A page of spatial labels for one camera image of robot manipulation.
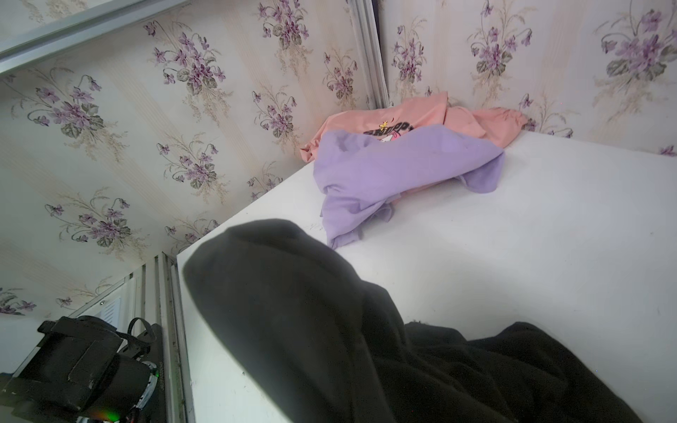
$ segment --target black device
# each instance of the black device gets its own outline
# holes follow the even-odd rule
[[[137,320],[146,329],[138,337]],[[34,423],[167,420],[159,325],[135,317],[122,333],[98,317],[61,317],[38,332],[45,336],[27,362],[0,380],[0,405],[12,415]]]

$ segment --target pink fabric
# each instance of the pink fabric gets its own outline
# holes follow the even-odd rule
[[[463,107],[447,107],[447,93],[443,92],[406,99],[387,109],[350,110],[329,116],[313,139],[301,147],[301,158],[305,162],[315,160],[322,135],[335,129],[390,140],[418,127],[443,124],[452,131],[488,139],[505,148],[526,122],[517,110],[492,108],[471,112]]]

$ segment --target wall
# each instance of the wall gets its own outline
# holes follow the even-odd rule
[[[671,0],[380,0],[391,100],[449,91],[526,129],[675,156]]]
[[[5,77],[5,348],[3,320],[70,313],[298,170],[368,108],[362,71],[343,1],[199,0]]]

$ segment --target folded clothes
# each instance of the folded clothes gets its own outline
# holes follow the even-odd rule
[[[301,147],[300,153],[305,162],[315,160],[322,136],[336,129],[389,141],[428,125],[444,125],[452,131],[488,139],[505,148],[526,122],[517,110],[492,108],[471,112],[463,107],[448,107],[447,93],[443,92],[406,99],[399,106],[387,109],[350,110],[329,116],[311,141]]]
[[[355,229],[372,215],[388,221],[389,203],[413,188],[457,177],[470,191],[494,191],[503,160],[503,149],[492,142],[443,125],[419,128],[392,142],[327,132],[313,170],[327,195],[322,205],[327,245],[338,248],[358,240]]]
[[[436,285],[428,275],[411,285]],[[190,256],[183,280],[214,335],[296,423],[641,423],[531,324],[470,341],[403,324],[384,288],[289,221],[229,228]]]

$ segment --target purple fabric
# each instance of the purple fabric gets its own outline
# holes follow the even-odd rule
[[[371,135],[329,131],[322,136],[313,176],[327,196],[322,225],[331,248],[359,239],[373,215],[388,221],[391,201],[412,188],[457,177],[472,192],[496,189],[503,149],[486,139],[431,125],[390,142]]]

